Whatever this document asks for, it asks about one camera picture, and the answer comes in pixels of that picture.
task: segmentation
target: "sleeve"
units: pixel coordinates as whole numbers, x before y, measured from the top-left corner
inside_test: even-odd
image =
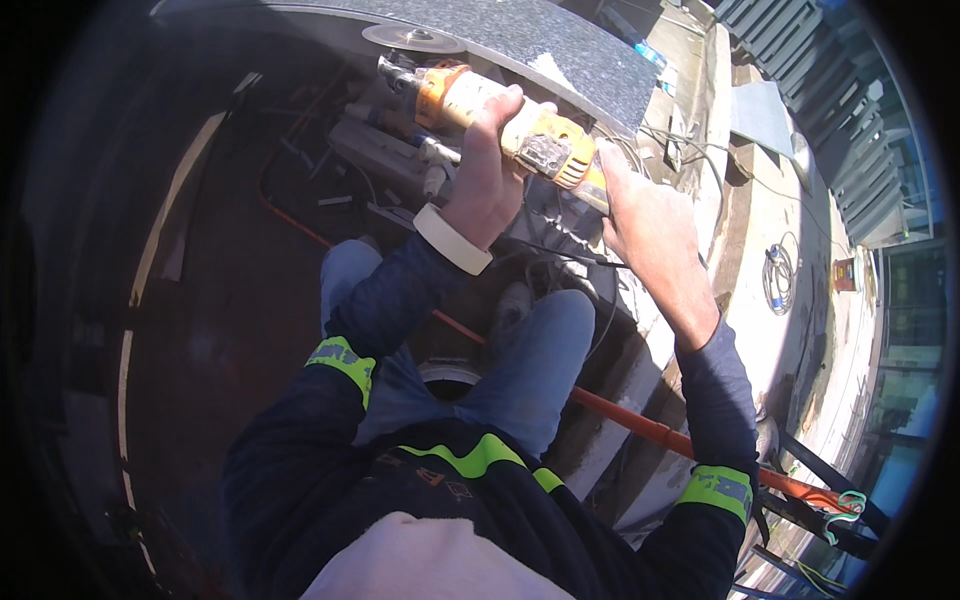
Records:
[[[376,361],[393,354],[465,278],[413,235],[333,311],[327,338],[233,443],[221,495],[231,555],[248,591],[262,589],[299,534],[298,507],[331,506],[363,476],[351,443]]]
[[[756,412],[750,381],[722,321],[706,346],[677,355],[698,463],[662,526],[637,550],[663,597],[724,598],[756,494]]]

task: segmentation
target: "cutting disc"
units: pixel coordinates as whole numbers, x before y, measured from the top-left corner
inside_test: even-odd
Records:
[[[412,52],[456,54],[467,50],[467,45],[456,37],[402,23],[371,25],[362,35],[375,44]]]

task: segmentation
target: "hand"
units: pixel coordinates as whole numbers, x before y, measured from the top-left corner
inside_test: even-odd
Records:
[[[598,139],[610,218],[604,241],[639,277],[677,336],[677,349],[702,348],[720,313],[697,255],[693,201],[632,171],[623,151]]]
[[[522,103],[519,85],[487,100],[464,135],[453,197],[441,210],[445,221],[483,251],[514,220],[523,202],[526,171],[500,152],[500,128]]]

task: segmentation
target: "navy long-sleeve shirt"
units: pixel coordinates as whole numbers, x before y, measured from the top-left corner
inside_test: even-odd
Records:
[[[342,336],[360,357],[391,355],[466,278],[414,234],[333,311],[327,336]],[[733,339],[721,322],[706,346],[678,362],[696,461],[745,474],[756,492],[755,413]],[[468,518],[476,535],[577,598],[721,598],[730,589],[745,532],[740,507],[732,512],[693,494],[634,552],[565,486],[543,480],[540,461],[495,427],[433,420],[352,446],[362,397],[344,372],[308,365],[231,447],[226,529],[251,598],[300,596],[334,555],[395,511]],[[463,458],[489,434],[516,460],[492,462],[480,477],[464,477],[437,454],[403,449],[443,445]],[[469,496],[429,485],[425,472]]]

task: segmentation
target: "person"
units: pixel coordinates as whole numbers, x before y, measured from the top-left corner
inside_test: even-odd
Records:
[[[522,202],[497,131],[512,86],[464,139],[442,216],[480,250]],[[635,552],[540,462],[587,355],[593,308],[576,290],[516,297],[508,343],[467,394],[439,402],[404,341],[469,277],[413,234],[385,258],[347,241],[321,270],[323,341],[240,434],[222,499],[250,598],[723,598],[756,492],[750,383],[697,257],[690,199],[598,142],[607,245],[676,336],[697,466]]]

